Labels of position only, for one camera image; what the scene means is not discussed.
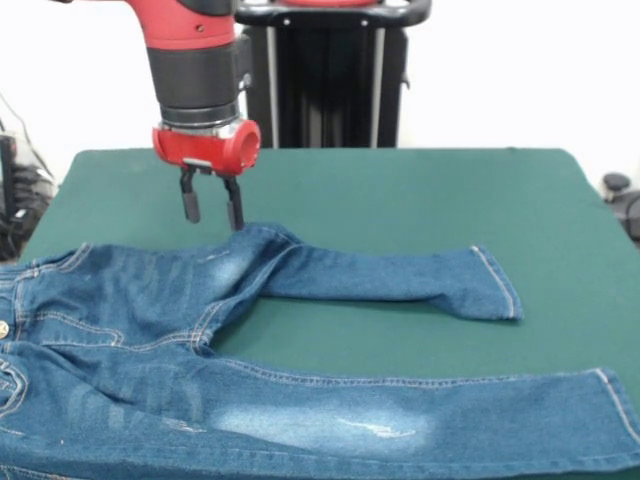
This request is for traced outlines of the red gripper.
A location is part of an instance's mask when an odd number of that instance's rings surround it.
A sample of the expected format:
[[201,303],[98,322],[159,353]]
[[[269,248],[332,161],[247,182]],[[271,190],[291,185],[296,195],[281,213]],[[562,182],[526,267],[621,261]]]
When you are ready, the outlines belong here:
[[252,168],[261,147],[261,132],[252,120],[237,120],[217,133],[185,133],[179,130],[154,128],[153,146],[156,154],[166,163],[184,167],[180,176],[180,189],[186,219],[190,223],[200,221],[200,208],[193,187],[196,169],[210,169],[223,175],[228,194],[228,215],[231,229],[244,228],[244,213],[240,185],[235,176]]

